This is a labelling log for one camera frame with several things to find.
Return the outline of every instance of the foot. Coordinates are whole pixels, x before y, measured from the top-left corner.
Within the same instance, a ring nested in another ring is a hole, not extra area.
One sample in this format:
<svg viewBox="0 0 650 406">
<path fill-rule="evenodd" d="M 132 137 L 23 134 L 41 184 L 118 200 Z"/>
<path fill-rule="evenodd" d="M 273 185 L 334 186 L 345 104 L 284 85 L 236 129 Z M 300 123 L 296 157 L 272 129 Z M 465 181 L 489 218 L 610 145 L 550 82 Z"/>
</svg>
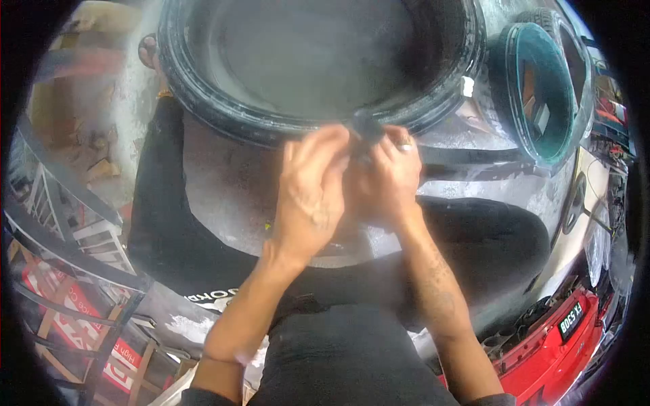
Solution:
<svg viewBox="0 0 650 406">
<path fill-rule="evenodd" d="M 160 78 L 160 91 L 169 91 L 169 86 L 167 85 L 167 77 L 164 75 L 163 70 L 161 69 L 161 63 L 158 58 L 158 47 L 156 39 L 152 36 L 146 36 L 142 43 L 144 46 L 141 46 L 138 49 L 140 59 L 145 63 L 146 66 L 153 66 L 153 69 L 156 71 L 158 78 Z M 156 51 L 154 53 L 151 53 L 151 49 L 155 49 Z"/>
</svg>

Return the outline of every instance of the tattoo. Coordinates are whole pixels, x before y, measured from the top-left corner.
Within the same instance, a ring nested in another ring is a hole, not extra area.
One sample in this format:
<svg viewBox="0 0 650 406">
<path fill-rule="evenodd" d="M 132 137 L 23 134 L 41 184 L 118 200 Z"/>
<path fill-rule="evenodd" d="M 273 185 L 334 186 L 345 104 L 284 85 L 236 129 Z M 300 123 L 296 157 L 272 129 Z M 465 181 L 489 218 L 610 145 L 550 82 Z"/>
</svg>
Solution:
<svg viewBox="0 0 650 406">
<path fill-rule="evenodd" d="M 449 321 L 456 313 L 456 302 L 451 292 L 441 289 L 442 279 L 450 272 L 449 267 L 446 263 L 433 260 L 428 270 L 429 276 L 422 284 L 424 292 L 421 298 L 424 310 L 436 323 Z"/>
</svg>

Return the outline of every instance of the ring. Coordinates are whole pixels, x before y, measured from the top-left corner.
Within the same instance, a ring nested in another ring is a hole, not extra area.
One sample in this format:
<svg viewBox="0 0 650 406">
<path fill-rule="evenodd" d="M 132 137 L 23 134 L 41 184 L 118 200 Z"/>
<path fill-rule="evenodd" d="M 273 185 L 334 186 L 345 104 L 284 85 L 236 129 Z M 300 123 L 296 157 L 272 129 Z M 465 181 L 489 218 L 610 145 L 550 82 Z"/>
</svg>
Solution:
<svg viewBox="0 0 650 406">
<path fill-rule="evenodd" d="M 413 149 L 413 146 L 411 144 L 400 144 L 397 146 L 397 149 L 399 149 L 401 152 L 408 152 Z"/>
</svg>

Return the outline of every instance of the leg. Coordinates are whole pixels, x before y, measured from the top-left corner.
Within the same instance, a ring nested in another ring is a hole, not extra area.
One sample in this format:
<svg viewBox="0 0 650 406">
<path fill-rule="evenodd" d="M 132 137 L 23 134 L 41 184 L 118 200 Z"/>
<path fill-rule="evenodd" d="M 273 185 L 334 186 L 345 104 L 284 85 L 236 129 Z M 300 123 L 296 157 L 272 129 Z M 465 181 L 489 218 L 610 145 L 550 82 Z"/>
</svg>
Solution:
<svg viewBox="0 0 650 406">
<path fill-rule="evenodd" d="M 192 214 L 183 176 L 183 135 L 182 107 L 162 98 L 138 165 L 129 257 L 136 270 L 178 294 L 214 302 L 238 288 L 257 259 L 225 246 Z"/>
<path fill-rule="evenodd" d="M 470 307 L 479 308 L 513 290 L 523 293 L 548 259 L 546 228 L 527 210 L 484 199 L 424 197 L 420 203 Z M 336 270 L 307 268 L 287 294 L 313 294 L 323 306 L 375 304 L 398 312 L 405 325 L 414 322 L 399 253 Z"/>
</svg>

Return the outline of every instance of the license plate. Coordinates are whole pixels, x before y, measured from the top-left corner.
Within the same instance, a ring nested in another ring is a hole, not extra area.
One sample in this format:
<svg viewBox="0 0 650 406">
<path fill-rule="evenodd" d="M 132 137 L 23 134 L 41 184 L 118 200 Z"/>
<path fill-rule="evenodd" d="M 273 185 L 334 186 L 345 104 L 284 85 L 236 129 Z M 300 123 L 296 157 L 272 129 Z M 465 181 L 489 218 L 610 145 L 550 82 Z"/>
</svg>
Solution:
<svg viewBox="0 0 650 406">
<path fill-rule="evenodd" d="M 583 315 L 584 312 L 582 311 L 582 306 L 580 305 L 580 302 L 578 302 L 573 306 L 571 311 L 569 311 L 569 314 L 564 316 L 560 324 L 558 324 L 563 342 L 566 342 L 571 337 L 576 327 L 578 327 L 578 324 L 580 324 Z"/>
</svg>

